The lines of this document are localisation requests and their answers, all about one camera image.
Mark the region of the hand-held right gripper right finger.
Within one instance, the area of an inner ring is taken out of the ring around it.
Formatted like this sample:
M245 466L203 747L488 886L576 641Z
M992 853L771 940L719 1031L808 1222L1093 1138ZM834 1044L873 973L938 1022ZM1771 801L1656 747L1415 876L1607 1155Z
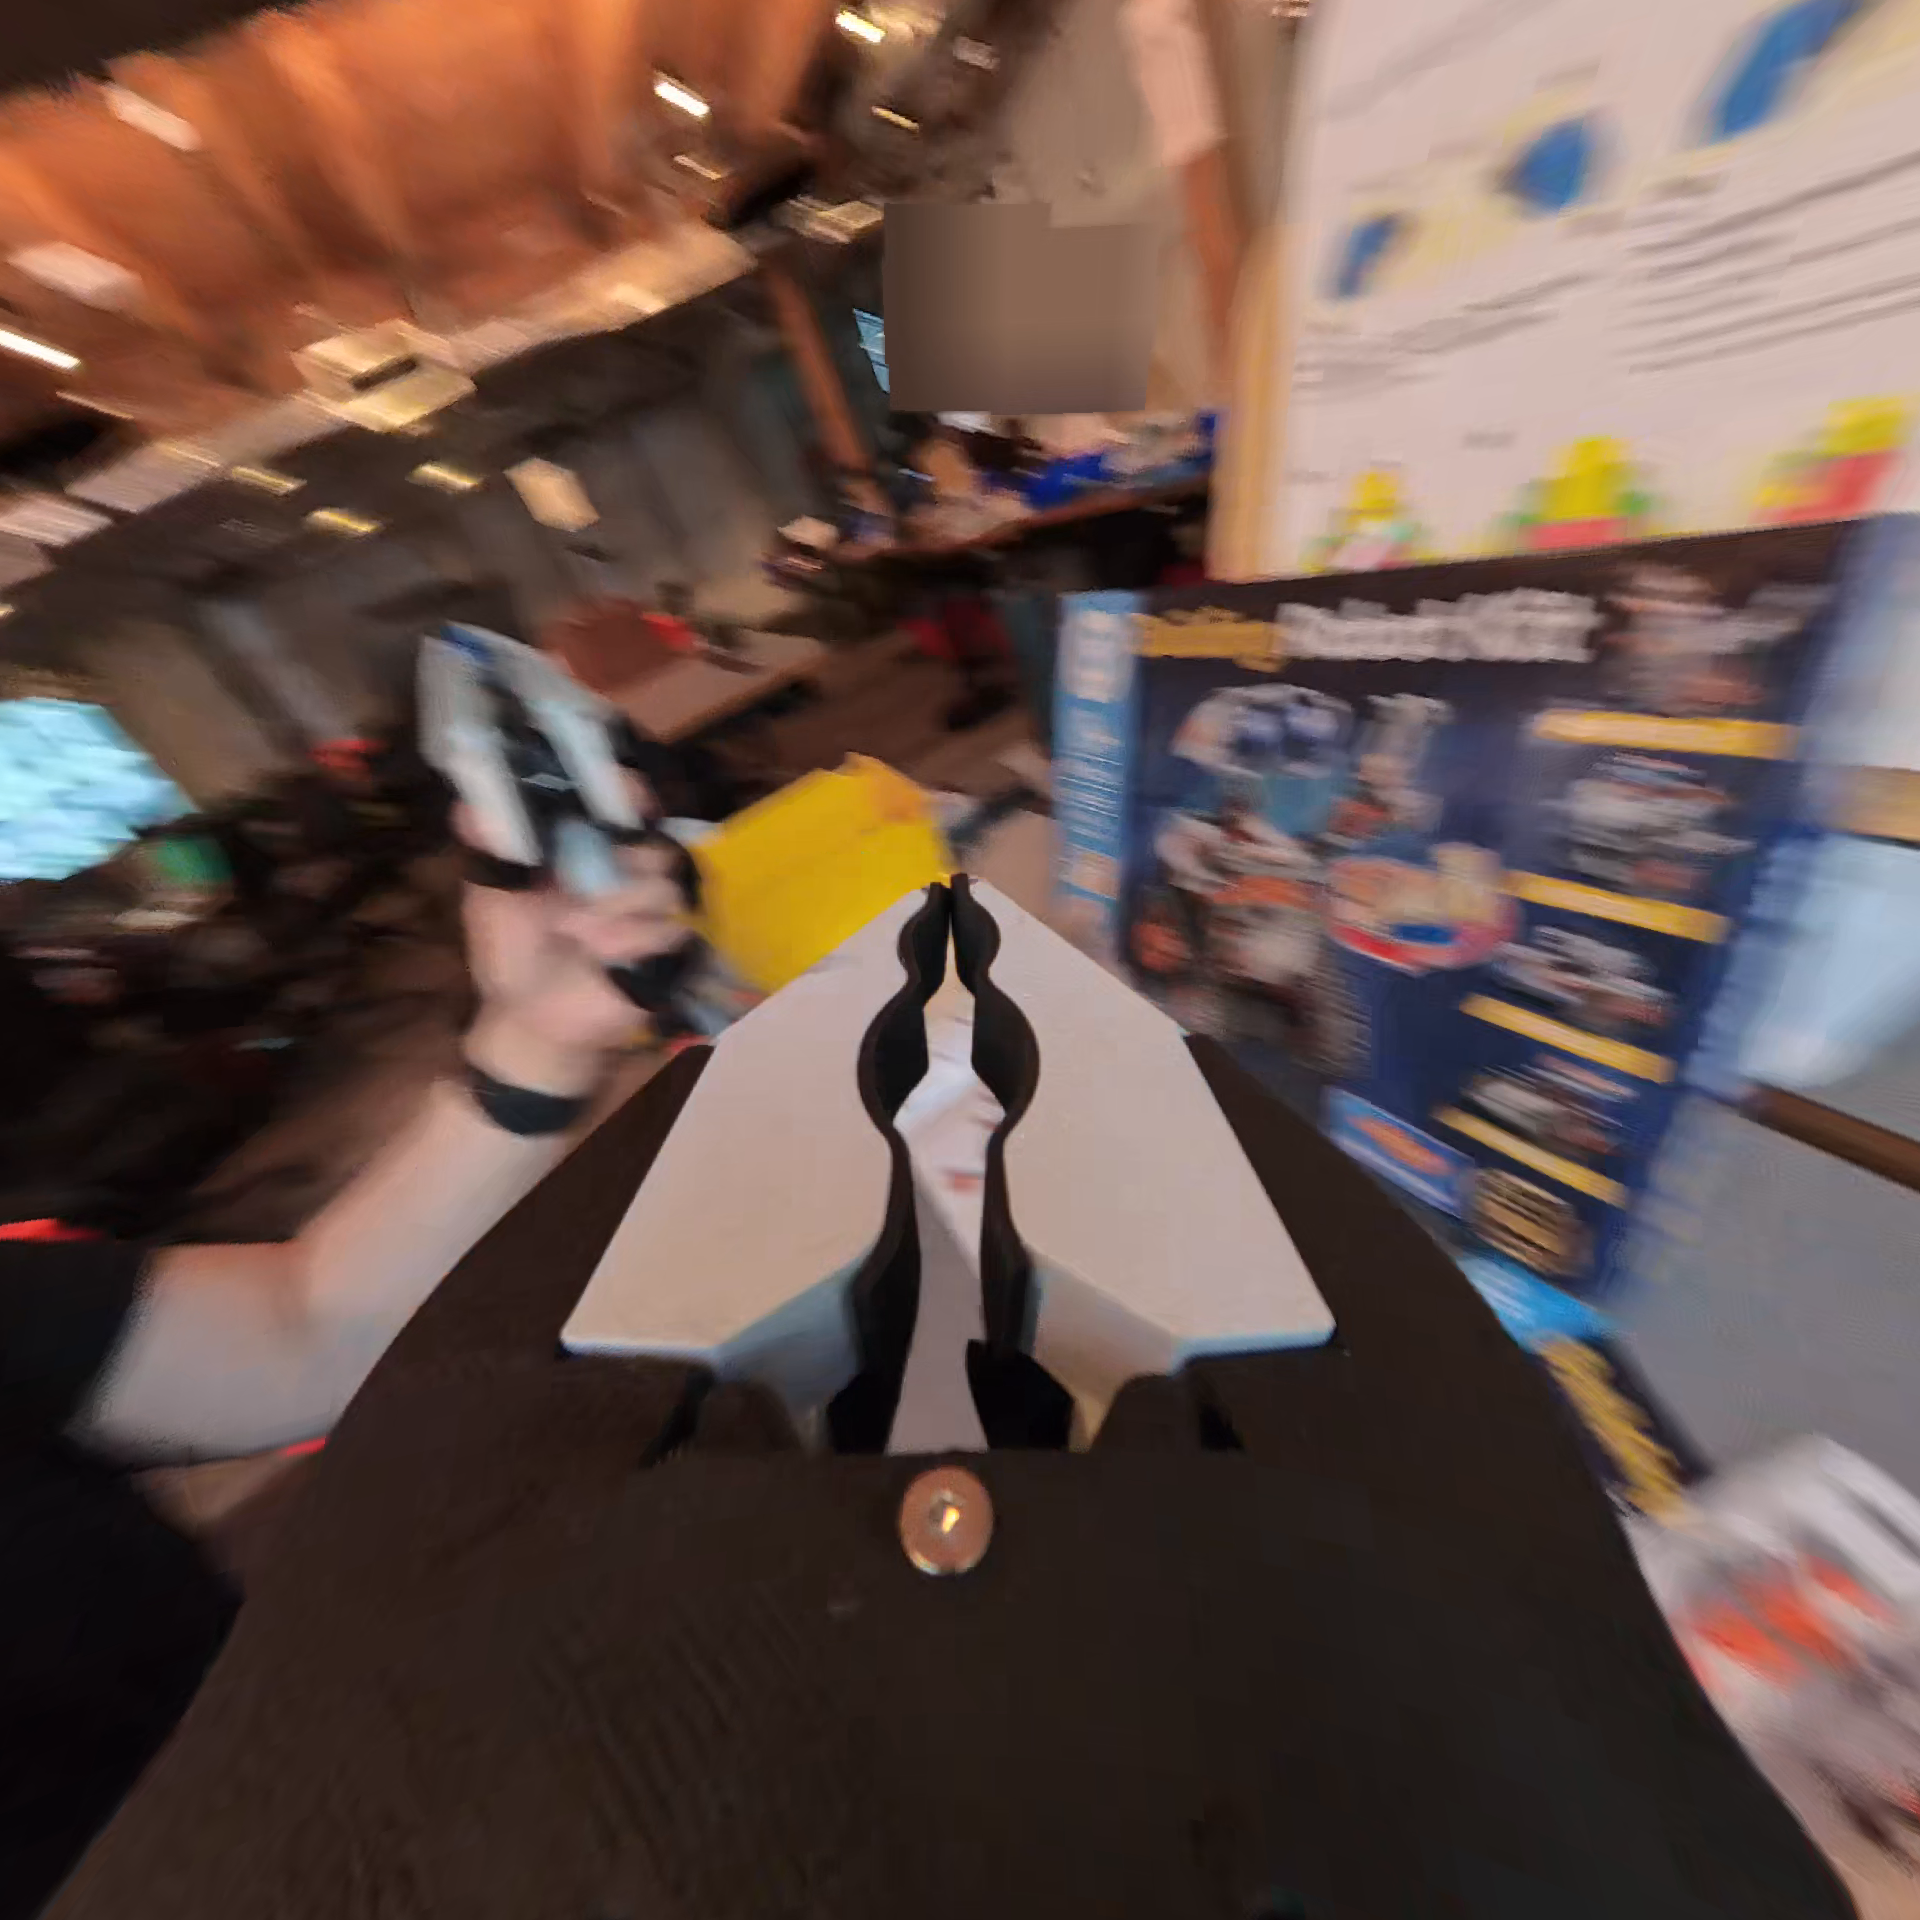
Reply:
M992 1453L1092 1443L1140 1375L1321 1351L1334 1309L1187 1031L956 874L978 1172L969 1405Z

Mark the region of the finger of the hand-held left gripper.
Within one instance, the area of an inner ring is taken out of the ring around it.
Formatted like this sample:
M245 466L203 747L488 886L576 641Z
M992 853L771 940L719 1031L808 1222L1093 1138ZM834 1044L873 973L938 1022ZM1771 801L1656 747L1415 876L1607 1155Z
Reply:
M463 813L463 842L537 874L544 842L516 787L510 732L528 720L522 667L528 648L485 625L443 625L420 641L420 753Z
M636 842L650 823L642 771L624 759L626 720L584 685L534 690L534 813L544 834L561 821L601 831L611 842Z

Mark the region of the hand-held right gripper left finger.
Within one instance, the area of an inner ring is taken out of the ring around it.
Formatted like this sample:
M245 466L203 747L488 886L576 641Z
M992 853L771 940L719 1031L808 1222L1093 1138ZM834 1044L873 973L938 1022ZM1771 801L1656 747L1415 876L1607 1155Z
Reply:
M900 1108L925 1078L948 886L900 894L725 1029L564 1321L569 1354L765 1384L834 1453L884 1453L917 1329Z

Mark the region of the person's left forearm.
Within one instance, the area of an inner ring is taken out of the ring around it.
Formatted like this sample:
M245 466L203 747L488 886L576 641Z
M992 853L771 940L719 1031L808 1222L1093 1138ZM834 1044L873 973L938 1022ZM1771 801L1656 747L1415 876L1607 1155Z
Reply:
M509 1090L584 1105L510 1135L473 1080L443 1080L293 1238L174 1246L142 1269L132 1329L69 1435L120 1461L231 1461L322 1439L427 1295L611 1112L619 1054L483 1054Z

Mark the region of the person's left hand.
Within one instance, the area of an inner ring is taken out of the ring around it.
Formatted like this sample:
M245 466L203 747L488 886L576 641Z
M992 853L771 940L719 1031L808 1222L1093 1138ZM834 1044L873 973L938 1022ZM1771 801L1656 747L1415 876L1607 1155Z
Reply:
M612 849L619 881L572 894L557 876L500 886L478 821L454 813L463 840L463 952L473 1022L463 1065L509 1090L591 1100L642 1036L642 1004L619 969L672 959L693 940L686 849L668 834Z

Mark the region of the black wristband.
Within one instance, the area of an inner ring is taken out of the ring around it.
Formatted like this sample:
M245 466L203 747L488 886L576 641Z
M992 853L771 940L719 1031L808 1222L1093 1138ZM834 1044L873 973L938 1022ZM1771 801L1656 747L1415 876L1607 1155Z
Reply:
M473 1061L463 1061L461 1078L463 1078L467 1105L483 1112L483 1122L494 1127L500 1135L510 1135L510 1138L561 1138L591 1108L591 1096L528 1090L528 1085L516 1085L516 1080L485 1072Z

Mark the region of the yellow parts bin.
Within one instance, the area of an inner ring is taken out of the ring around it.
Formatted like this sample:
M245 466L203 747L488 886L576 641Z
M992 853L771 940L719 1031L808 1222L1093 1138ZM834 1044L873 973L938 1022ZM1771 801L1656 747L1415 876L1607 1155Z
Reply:
M848 753L693 840L702 934L754 992L777 992L925 881L948 876L930 790Z

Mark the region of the blue robot kit box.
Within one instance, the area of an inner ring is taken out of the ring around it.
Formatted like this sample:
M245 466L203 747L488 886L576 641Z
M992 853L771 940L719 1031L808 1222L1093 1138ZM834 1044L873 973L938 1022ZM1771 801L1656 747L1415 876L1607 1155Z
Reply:
M1455 1255L1607 1297L1913 611L1916 515L1073 589L1059 892Z

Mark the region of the small blue booklet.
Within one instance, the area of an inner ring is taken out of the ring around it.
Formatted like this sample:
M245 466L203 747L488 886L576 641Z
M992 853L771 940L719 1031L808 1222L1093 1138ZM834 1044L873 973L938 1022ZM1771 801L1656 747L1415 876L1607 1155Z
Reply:
M1517 1263L1468 1255L1460 1269L1572 1407L1609 1506L1638 1524L1670 1524L1706 1461L1647 1384L1617 1324Z

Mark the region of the open instruction booklet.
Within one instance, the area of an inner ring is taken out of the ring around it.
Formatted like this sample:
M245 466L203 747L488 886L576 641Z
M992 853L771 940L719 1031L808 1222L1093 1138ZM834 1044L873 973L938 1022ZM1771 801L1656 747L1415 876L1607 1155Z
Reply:
M1920 1501L1807 1435L1630 1537L1712 1708L1859 1911L1916 1916Z

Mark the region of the white printed instruction sheet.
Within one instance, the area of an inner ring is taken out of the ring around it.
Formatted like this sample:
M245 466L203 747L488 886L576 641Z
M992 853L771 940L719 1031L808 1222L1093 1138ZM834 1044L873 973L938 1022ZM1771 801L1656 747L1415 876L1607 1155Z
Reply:
M1913 0L1301 28L1247 575L1916 508Z

